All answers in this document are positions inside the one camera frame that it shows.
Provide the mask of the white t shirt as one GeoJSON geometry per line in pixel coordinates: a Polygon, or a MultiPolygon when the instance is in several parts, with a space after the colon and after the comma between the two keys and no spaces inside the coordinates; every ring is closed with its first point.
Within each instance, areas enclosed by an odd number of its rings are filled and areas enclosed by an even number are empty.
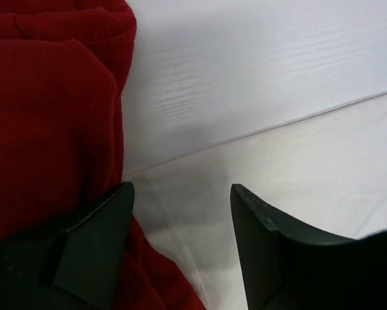
{"type": "Polygon", "coordinates": [[[207,309],[246,309],[230,211],[240,183],[325,231],[387,229],[387,95],[130,174],[134,214],[207,309]]]}

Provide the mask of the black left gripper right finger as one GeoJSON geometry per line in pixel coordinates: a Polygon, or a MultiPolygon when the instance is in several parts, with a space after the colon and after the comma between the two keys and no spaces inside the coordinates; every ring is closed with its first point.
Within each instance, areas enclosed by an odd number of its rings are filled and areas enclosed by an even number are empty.
{"type": "Polygon", "coordinates": [[[360,240],[323,231],[231,187],[250,309],[387,309],[387,230],[360,240]]]}

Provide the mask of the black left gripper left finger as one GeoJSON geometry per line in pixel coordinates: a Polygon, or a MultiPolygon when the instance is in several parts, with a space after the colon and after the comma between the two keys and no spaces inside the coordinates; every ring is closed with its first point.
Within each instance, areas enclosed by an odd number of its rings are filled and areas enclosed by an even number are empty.
{"type": "Polygon", "coordinates": [[[125,182],[0,239],[0,309],[110,309],[133,205],[125,182]]]}

